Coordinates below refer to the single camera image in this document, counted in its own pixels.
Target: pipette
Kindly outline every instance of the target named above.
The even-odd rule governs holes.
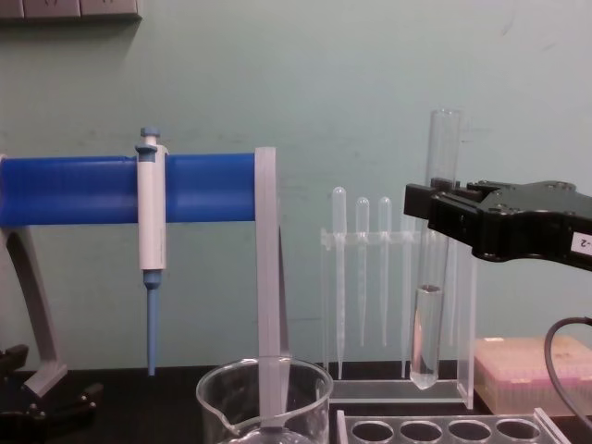
[[[366,265],[368,232],[370,231],[370,203],[365,197],[355,205],[355,230],[358,233],[358,308],[360,310],[360,345],[364,346],[366,324]]]
[[[382,314],[382,345],[387,346],[387,319],[389,318],[389,245],[392,230],[390,199],[383,197],[378,203],[378,231],[380,232],[380,311]]]
[[[346,192],[337,187],[333,190],[333,235],[335,236],[336,276],[336,327],[338,378],[341,379],[343,353],[345,351],[345,235],[348,232]]]
[[[167,203],[165,157],[167,148],[158,144],[160,132],[155,128],[142,129],[143,143],[138,152],[138,231],[140,269],[148,294],[147,355],[148,375],[156,368],[158,333],[158,291],[162,270],[167,267]]]
[[[411,328],[412,260],[415,218],[405,214],[401,215],[401,231],[403,233],[403,273],[401,280],[401,378],[405,378],[405,367],[409,357],[409,337]]]

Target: pipette tip box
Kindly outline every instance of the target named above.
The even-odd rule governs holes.
[[[485,338],[475,343],[475,391],[494,414],[526,414],[536,407],[550,416],[571,415],[551,385],[543,338]],[[553,340],[561,383],[586,414],[592,414],[592,350],[569,336]]]

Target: gray stand leg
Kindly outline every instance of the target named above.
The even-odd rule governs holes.
[[[31,232],[28,228],[2,228],[2,233],[27,304],[41,358],[39,370],[25,384],[41,397],[66,374],[67,368],[61,362],[57,351],[56,334],[37,265]]]
[[[290,356],[278,223],[276,150],[255,150],[255,231],[257,245],[257,313],[259,356]],[[264,426],[283,426],[276,416],[286,412],[290,366],[259,365],[260,415]]]

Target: plastic dropper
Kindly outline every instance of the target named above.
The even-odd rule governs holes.
[[[370,202],[360,197],[355,204],[355,230],[358,233],[358,308],[360,311],[360,345],[364,346],[366,324],[366,266],[368,232],[370,231]]]
[[[346,192],[337,187],[333,190],[333,235],[335,236],[336,275],[336,326],[338,379],[341,379],[343,353],[345,351],[345,235],[348,232]]]
[[[392,230],[390,199],[383,197],[378,203],[378,231],[380,232],[380,312],[382,314],[382,345],[387,346],[387,319],[389,318],[389,245]]]
[[[401,199],[405,201],[405,192]],[[415,232],[415,218],[401,214],[401,231],[404,237],[403,266],[401,280],[401,378],[405,378],[407,359],[409,357],[409,337],[411,329],[411,297],[412,297],[412,260],[413,260],[413,234]]]

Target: laboratory equipment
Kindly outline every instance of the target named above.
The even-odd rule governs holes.
[[[412,184],[406,188],[405,213],[427,219],[430,228],[490,262],[532,258],[592,271],[592,198],[576,192],[571,183],[481,180],[466,188],[454,183],[446,191]],[[570,317],[555,323],[543,344],[545,366],[559,397],[592,431],[592,422],[562,386],[552,361],[555,334],[571,324],[592,326],[592,319]]]
[[[430,184],[431,178],[439,187],[449,187],[449,182],[453,181],[460,119],[460,113],[456,111],[438,110],[431,114],[430,155],[426,167]],[[448,177],[449,182],[441,176]],[[374,201],[360,197],[351,199],[351,202],[356,204],[355,230],[343,234],[342,228],[347,227],[347,221],[341,224],[340,232],[335,232],[335,228],[333,232],[321,230],[323,364],[326,368],[334,361],[339,364],[331,402],[463,402],[472,408],[475,259],[466,248],[459,247],[458,252],[449,248],[449,242],[456,245],[456,241],[449,241],[436,231],[421,227],[421,232],[417,232],[415,217],[402,211],[400,227],[393,230],[393,204],[389,197]],[[373,217],[367,224],[366,207]],[[422,237],[428,239],[420,247]],[[454,294],[446,301],[443,296],[434,297],[434,293],[426,297],[420,294],[418,316],[415,316],[414,293],[418,273],[414,264],[420,255],[425,279],[432,280],[434,285],[438,283],[442,290],[454,291]],[[450,261],[448,274],[447,260]],[[338,295],[339,309],[336,310]],[[456,362],[457,374],[455,378],[436,382],[438,330],[443,325],[440,319],[443,309],[447,310],[445,322],[448,324],[444,325],[448,327],[449,337],[443,350],[448,359]],[[368,324],[365,321],[367,316],[373,316],[379,322]],[[430,329],[436,322],[439,323],[438,329]],[[336,335],[336,329],[339,327],[337,331],[340,332],[343,326],[345,334]],[[418,329],[422,334],[415,335],[417,343],[412,354],[410,339]],[[360,337],[352,338],[353,331],[356,335],[359,332]],[[424,391],[410,379],[404,379],[407,362],[413,358],[416,363],[424,365],[412,367],[415,379],[429,373],[429,379],[420,384]],[[388,368],[392,376],[382,376],[385,379],[380,380],[360,380],[353,363],[367,361],[386,363],[384,368]]]
[[[387,346],[387,321],[389,319],[389,245],[392,231],[390,199],[378,202],[378,232],[380,233],[380,313],[382,316],[382,346]]]
[[[570,411],[555,392],[545,366],[544,338],[484,338],[475,343],[475,392],[494,414],[551,416]],[[586,414],[592,414],[592,350],[570,336],[553,341],[561,383]]]
[[[337,313],[337,361],[339,379],[343,365],[345,349],[345,235],[347,226],[347,193],[341,187],[333,190],[333,234],[335,236],[335,276],[336,276],[336,313]]]
[[[374,211],[376,210],[378,202],[375,201]],[[344,353],[345,361],[360,362],[370,359],[378,361],[397,361],[401,360],[403,363],[407,361],[409,352],[408,342],[401,342],[395,340],[401,335],[408,339],[409,329],[411,323],[398,323],[398,319],[409,319],[411,316],[411,293],[406,299],[401,295],[405,290],[412,288],[413,267],[412,258],[417,255],[419,233],[413,230],[414,219],[409,216],[403,216],[404,231],[390,231],[388,236],[385,236],[384,231],[378,231],[376,228],[372,229],[370,226],[367,236],[361,236],[358,229],[354,232],[345,234],[344,237],[344,257],[343,264],[345,273],[345,302],[356,302],[351,309],[345,307],[345,315],[339,315],[336,310],[337,304],[337,270],[336,270],[336,256],[337,245],[336,236],[332,232],[321,231],[321,296],[322,296],[322,313],[323,313],[323,363],[325,368],[329,368],[329,364],[334,360],[338,360],[338,341],[336,327],[341,319],[345,319],[345,341]],[[386,261],[384,246],[385,241],[388,241],[388,266],[385,267]],[[359,333],[358,325],[362,324],[363,320],[359,316],[359,310],[355,308],[360,304],[360,281],[361,270],[364,269],[360,265],[360,257],[364,257],[360,253],[362,249],[366,249],[367,265],[365,267],[367,279],[367,307],[366,312],[372,311],[377,316],[380,316],[380,322],[372,325],[366,325],[364,329],[364,344],[361,343],[360,338],[357,337]],[[455,318],[461,319],[454,328],[455,342],[452,351],[455,353],[458,364],[458,377],[456,379],[440,380],[437,386],[433,389],[419,390],[413,382],[409,379],[396,380],[398,374],[404,371],[405,365],[402,369],[393,371],[392,377],[381,380],[359,380],[359,377],[352,379],[353,372],[349,371],[348,365],[344,364],[339,378],[339,370],[336,373],[335,389],[331,397],[331,402],[335,403],[390,403],[390,402],[464,402],[467,406],[472,406],[473,402],[473,386],[472,386],[472,365],[473,365],[473,346],[475,334],[472,333],[471,328],[475,328],[475,286],[473,279],[475,274],[475,259],[470,255],[470,251],[465,248],[459,250],[457,262],[452,264],[458,268],[456,279],[458,280],[458,297],[461,303],[457,303],[454,307]],[[382,302],[381,295],[381,271],[388,270],[388,276],[399,277],[398,285],[388,285],[388,301],[394,302],[388,308],[387,318],[387,337],[392,338],[387,344],[383,346],[383,328],[382,328]],[[352,338],[351,334],[355,331],[356,338]]]
[[[542,409],[523,415],[346,416],[339,444],[571,444]]]
[[[460,132],[460,112],[449,109],[432,112],[426,186],[437,182],[446,190],[454,184]],[[448,245],[446,236],[423,224],[410,369],[410,378],[420,389],[428,389],[438,380]]]
[[[69,403],[53,406],[0,371],[0,393],[0,442],[44,443],[91,425],[102,403],[103,386],[91,384]]]
[[[148,293],[148,375],[156,369],[158,329],[158,289],[167,267],[167,203],[165,156],[167,148],[158,143],[160,131],[142,129],[143,143],[138,152],[138,232],[140,269]]]
[[[164,154],[164,150],[158,149],[153,129],[145,129],[142,136],[143,145],[148,146],[141,146],[139,155],[152,152],[156,160],[159,153]],[[16,413],[3,417],[9,423],[13,421],[10,424],[20,424],[19,418],[27,413],[27,406],[31,403],[40,407],[39,411],[35,411],[39,416],[52,412],[52,406],[44,402],[43,395],[66,373],[66,365],[60,358],[53,333],[29,226],[133,224],[140,217],[143,219],[140,231],[151,233],[147,237],[149,242],[141,241],[141,248],[147,246],[147,250],[141,253],[141,267],[158,270],[164,267],[164,260],[157,265],[142,261],[148,257],[146,251],[164,258],[164,255],[160,256],[161,251],[164,253],[164,233],[155,234],[157,230],[150,227],[164,229],[165,215],[168,223],[254,221],[259,354],[279,356],[290,353],[278,225],[275,149],[257,148],[254,154],[167,155],[164,159],[166,174],[162,169],[155,168],[152,179],[148,175],[146,181],[143,173],[138,174],[138,169],[144,167],[139,165],[141,163],[136,157],[123,156],[28,159],[0,156],[2,245],[6,246],[17,272],[42,361],[39,370],[23,385],[18,379],[13,379],[12,372],[24,364],[27,348],[11,347],[6,353],[0,353],[0,369],[7,378],[0,385],[0,400],[3,402],[0,411]],[[162,187],[162,177],[166,188]],[[152,194],[144,193],[148,189]],[[152,212],[152,218],[142,217],[142,210],[139,214],[139,192],[142,193],[141,200],[145,198],[144,204],[161,205],[159,212]],[[162,211],[164,195],[166,212]],[[275,414],[287,396],[287,375],[277,372],[275,367],[260,365],[259,368],[265,373],[259,388],[261,399],[266,400],[267,411]],[[17,385],[18,396],[9,396],[6,390],[10,391],[14,385]],[[97,401],[88,403],[91,410],[97,405]],[[40,424],[49,429],[52,417],[47,416],[47,422]],[[62,425],[74,424],[78,419],[76,414],[69,413],[60,417]],[[0,427],[0,439],[4,437],[3,433],[11,430]],[[29,429],[25,427],[19,432],[27,434]]]
[[[260,367],[287,378],[281,413],[265,416]],[[243,359],[204,376],[196,389],[203,412],[203,444],[327,444],[331,377],[321,367],[289,357]]]
[[[364,346],[367,303],[368,232],[370,231],[370,203],[365,197],[355,205],[355,230],[358,233],[358,310],[360,311],[360,346]]]

